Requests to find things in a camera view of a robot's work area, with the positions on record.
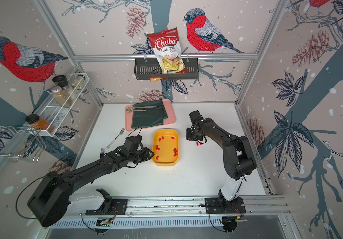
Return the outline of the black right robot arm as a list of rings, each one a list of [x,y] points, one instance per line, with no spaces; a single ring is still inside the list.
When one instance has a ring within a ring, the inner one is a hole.
[[[186,140],[195,141],[197,145],[211,138],[223,152],[223,166],[228,175],[218,197],[205,198],[204,207],[207,214],[246,212],[240,189],[247,181],[247,176],[257,168],[251,144],[246,136],[236,136],[219,127],[211,118],[204,118],[199,111],[189,114],[191,127],[186,129]]]

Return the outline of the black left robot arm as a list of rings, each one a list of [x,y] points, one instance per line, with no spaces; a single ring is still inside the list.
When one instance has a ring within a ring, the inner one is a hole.
[[[41,226],[49,227],[58,222],[70,204],[70,196],[83,186],[107,174],[148,161],[155,153],[141,143],[142,136],[129,136],[125,143],[100,159],[73,171],[59,174],[55,171],[45,175],[28,200],[27,206]]]

